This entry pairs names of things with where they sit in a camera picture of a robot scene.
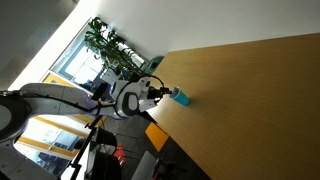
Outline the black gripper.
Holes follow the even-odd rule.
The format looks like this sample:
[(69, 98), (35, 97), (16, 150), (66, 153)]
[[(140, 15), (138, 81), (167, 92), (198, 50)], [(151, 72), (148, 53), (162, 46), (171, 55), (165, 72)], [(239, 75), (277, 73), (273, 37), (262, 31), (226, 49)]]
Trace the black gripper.
[(163, 93), (171, 93), (171, 90), (169, 88), (166, 88), (166, 87), (161, 87), (160, 90), (154, 88), (153, 86), (150, 86), (149, 89), (148, 89), (147, 98), (148, 99), (164, 98), (164, 97), (168, 96), (168, 94), (161, 94), (161, 92), (163, 92)]

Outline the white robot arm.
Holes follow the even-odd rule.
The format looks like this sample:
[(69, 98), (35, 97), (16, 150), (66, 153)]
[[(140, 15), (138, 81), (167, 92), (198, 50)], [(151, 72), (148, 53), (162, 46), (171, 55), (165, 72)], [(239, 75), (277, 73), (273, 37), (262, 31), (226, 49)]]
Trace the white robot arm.
[(122, 120), (145, 112), (172, 93), (163, 82), (159, 89), (150, 83), (149, 77), (117, 80), (108, 90), (111, 102), (99, 101), (104, 90), (90, 98), (84, 90), (52, 83), (29, 83), (19, 90), (4, 90), (0, 96), (0, 142), (15, 140), (34, 116), (91, 114)]

